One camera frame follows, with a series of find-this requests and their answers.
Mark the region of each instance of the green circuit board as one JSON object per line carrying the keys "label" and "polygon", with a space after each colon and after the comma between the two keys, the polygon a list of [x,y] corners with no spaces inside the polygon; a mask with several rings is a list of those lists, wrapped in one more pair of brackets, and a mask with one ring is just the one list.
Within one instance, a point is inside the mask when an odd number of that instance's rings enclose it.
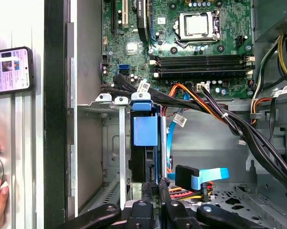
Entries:
{"label": "green circuit board", "polygon": [[[215,0],[149,0],[149,20],[151,38],[148,44],[141,42],[137,29],[137,15],[132,9],[136,0],[128,0],[128,28],[117,26],[117,34],[112,32],[112,7],[114,0],[110,3],[103,2],[103,55],[109,57],[109,66],[107,74],[103,74],[104,83],[111,84],[113,76],[118,73],[120,64],[130,65],[130,74],[138,76],[139,80],[132,82],[134,86],[138,85],[140,79],[146,79],[152,88],[159,89],[161,92],[168,93],[173,83],[185,83],[188,80],[159,80],[153,78],[153,73],[149,69],[149,56],[159,55],[162,57],[193,56],[196,47],[204,47],[202,53],[197,55],[228,55],[228,54],[252,54],[252,28],[251,28],[251,5],[250,0],[222,0],[222,6],[216,7],[218,1]],[[209,2],[210,6],[198,7],[198,2]],[[116,10],[122,10],[122,0],[116,0]],[[216,43],[199,43],[188,45],[186,48],[180,47],[176,42],[176,34],[173,30],[175,21],[181,13],[185,12],[209,12],[219,10],[221,38]],[[247,36],[248,39],[239,48],[236,46],[236,38],[240,35]],[[218,46],[224,47],[224,51],[219,52]],[[171,53],[171,48],[176,47],[178,52]],[[203,78],[190,80],[195,84],[207,81],[217,80],[216,84],[210,84],[210,92],[216,98],[247,98],[250,97],[248,91],[248,81],[251,78],[225,79],[225,85],[218,83],[218,78],[213,79],[209,75]],[[218,93],[225,89],[227,93],[223,95]],[[183,97],[182,92],[178,92],[177,97]]]}

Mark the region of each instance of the phone screen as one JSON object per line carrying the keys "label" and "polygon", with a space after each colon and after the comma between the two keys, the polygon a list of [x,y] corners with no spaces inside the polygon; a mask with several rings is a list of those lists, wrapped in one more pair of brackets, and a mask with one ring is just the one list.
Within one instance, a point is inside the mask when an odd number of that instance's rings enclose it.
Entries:
{"label": "phone screen", "polygon": [[0,52],[0,93],[30,88],[29,57],[25,48]]}

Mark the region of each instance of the blue sata port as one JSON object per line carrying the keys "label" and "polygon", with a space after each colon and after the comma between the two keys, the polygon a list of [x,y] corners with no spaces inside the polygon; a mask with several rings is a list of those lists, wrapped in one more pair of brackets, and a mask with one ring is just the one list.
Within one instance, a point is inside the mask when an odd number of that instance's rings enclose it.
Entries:
{"label": "blue sata port", "polygon": [[119,69],[120,70],[129,70],[130,69],[130,65],[129,64],[120,64],[119,65]]}
{"label": "blue sata port", "polygon": [[129,75],[130,65],[129,64],[120,64],[119,73],[122,75]]}

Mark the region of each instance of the cpu socket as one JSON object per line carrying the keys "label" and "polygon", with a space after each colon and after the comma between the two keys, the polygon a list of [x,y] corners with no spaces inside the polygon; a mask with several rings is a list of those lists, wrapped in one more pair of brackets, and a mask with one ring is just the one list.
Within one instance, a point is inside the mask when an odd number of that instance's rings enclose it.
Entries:
{"label": "cpu socket", "polygon": [[176,43],[181,47],[192,43],[217,42],[221,38],[220,12],[181,13],[173,28],[178,36]]}

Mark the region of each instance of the white label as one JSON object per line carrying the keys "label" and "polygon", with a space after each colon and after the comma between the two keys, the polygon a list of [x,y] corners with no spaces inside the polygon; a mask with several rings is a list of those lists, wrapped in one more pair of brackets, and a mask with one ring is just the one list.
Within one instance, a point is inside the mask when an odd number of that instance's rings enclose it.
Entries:
{"label": "white label", "polygon": [[151,84],[144,82],[143,80],[140,81],[137,92],[147,92]]}
{"label": "white label", "polygon": [[278,96],[280,96],[281,92],[282,92],[282,90],[275,92],[273,98],[277,98]]}
{"label": "white label", "polygon": [[158,25],[165,25],[166,24],[166,18],[157,18],[157,24]]}
{"label": "white label", "polygon": [[180,114],[176,114],[174,119],[173,119],[173,122],[177,123],[181,127],[185,126],[186,121],[187,121],[187,119]]}
{"label": "white label", "polygon": [[287,94],[287,86],[285,86],[283,89],[282,89],[282,92],[280,94]]}
{"label": "white label", "polygon": [[246,141],[239,140],[239,141],[238,141],[238,144],[239,144],[239,145],[243,145],[243,146],[245,146],[245,145],[246,145]]}

